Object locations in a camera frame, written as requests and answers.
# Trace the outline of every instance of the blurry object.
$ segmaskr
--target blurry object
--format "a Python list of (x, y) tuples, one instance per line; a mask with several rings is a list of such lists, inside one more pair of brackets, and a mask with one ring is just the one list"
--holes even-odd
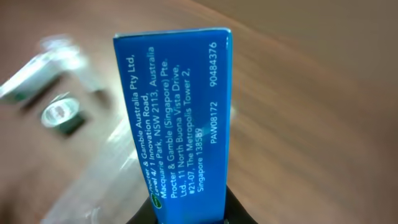
[(42, 124), (63, 134), (71, 134), (85, 121), (79, 102), (68, 93), (57, 96), (42, 113)]
[(86, 91), (104, 90), (104, 85), (90, 67), (88, 57), (73, 43), (71, 37), (65, 34), (46, 37), (40, 41), (40, 46), (46, 52), (51, 52), (53, 61), (61, 70), (76, 76)]
[(57, 79), (61, 70), (47, 52), (32, 58), (0, 87), (0, 99), (7, 103), (28, 101)]
[[(55, 202), (41, 224), (113, 223), (110, 219), (120, 215), (120, 206), (127, 198), (134, 193), (147, 197), (138, 190), (146, 192), (144, 184), (129, 122), (124, 118), (97, 157)], [(127, 206), (131, 217), (134, 208)]]

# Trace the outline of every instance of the black object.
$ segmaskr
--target black object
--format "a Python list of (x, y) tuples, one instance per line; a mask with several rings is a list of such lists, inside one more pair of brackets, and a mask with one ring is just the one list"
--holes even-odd
[[(224, 223), (257, 224), (227, 186)], [(138, 212), (126, 224), (157, 224), (155, 212), (148, 197)]]

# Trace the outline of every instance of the round metal cap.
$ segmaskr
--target round metal cap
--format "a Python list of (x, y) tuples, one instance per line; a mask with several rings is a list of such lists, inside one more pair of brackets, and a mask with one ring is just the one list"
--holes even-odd
[(50, 104), (42, 113), (42, 124), (46, 128), (56, 128), (79, 115), (79, 102), (65, 98)]

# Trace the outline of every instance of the brown table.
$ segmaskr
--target brown table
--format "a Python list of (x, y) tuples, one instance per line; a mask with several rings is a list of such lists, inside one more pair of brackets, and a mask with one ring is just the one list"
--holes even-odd
[[(227, 26), (234, 35), (237, 111), (228, 184), (248, 212), (259, 223), (397, 223), (398, 83), (396, 63), (391, 63), (396, 58), (396, 18), (382, 11), (394, 3), (383, 0), (377, 12), (368, 2), (358, 3), (360, 8), (350, 1), (349, 6), (331, 3), (325, 17), (323, 8), (284, 11), (289, 2), (231, 1), (228, 7), (220, 2), (225, 1), (2, 1), (2, 81), (37, 53), (42, 37), (67, 33), (85, 49), (112, 99), (104, 107), (75, 79), (65, 77), (28, 111), (1, 106), (0, 202), (10, 208), (3, 213), (15, 223), (39, 222), (124, 116), (114, 33)], [(262, 7), (280, 14), (269, 17)], [(374, 30), (377, 38), (354, 45), (349, 43), (357, 39), (329, 38), (327, 29), (315, 35), (319, 24), (331, 24), (333, 10), (344, 9), (352, 16), (340, 16), (336, 26), (342, 28), (333, 31), (368, 37), (372, 27), (379, 27)], [(363, 16), (365, 9), (377, 14)], [(278, 18), (292, 11), (295, 16), (279, 25)], [(258, 26), (261, 18), (275, 19), (269, 24), (272, 30)], [(314, 34), (312, 39), (284, 32), (304, 24), (303, 33)], [(349, 29), (353, 26), (364, 27)], [(363, 34), (367, 27), (369, 33)], [(368, 52), (370, 44), (373, 51)], [(65, 91), (90, 115), (68, 139), (43, 128), (38, 119), (45, 105)], [(134, 175), (139, 182), (141, 174)], [(136, 211), (146, 190), (139, 188), (128, 197), (131, 207), (121, 208), (115, 223)]]

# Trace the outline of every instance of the plastic wrapper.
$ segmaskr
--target plastic wrapper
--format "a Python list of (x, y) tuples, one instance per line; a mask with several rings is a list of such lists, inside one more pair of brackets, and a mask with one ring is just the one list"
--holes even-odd
[(124, 119), (41, 224), (125, 223), (147, 198), (146, 192), (129, 122)]
[(96, 92), (104, 89), (102, 82), (96, 77), (88, 57), (81, 48), (66, 35), (54, 35), (40, 41), (41, 48), (53, 54), (53, 61), (63, 71), (69, 71), (77, 77), (88, 92)]

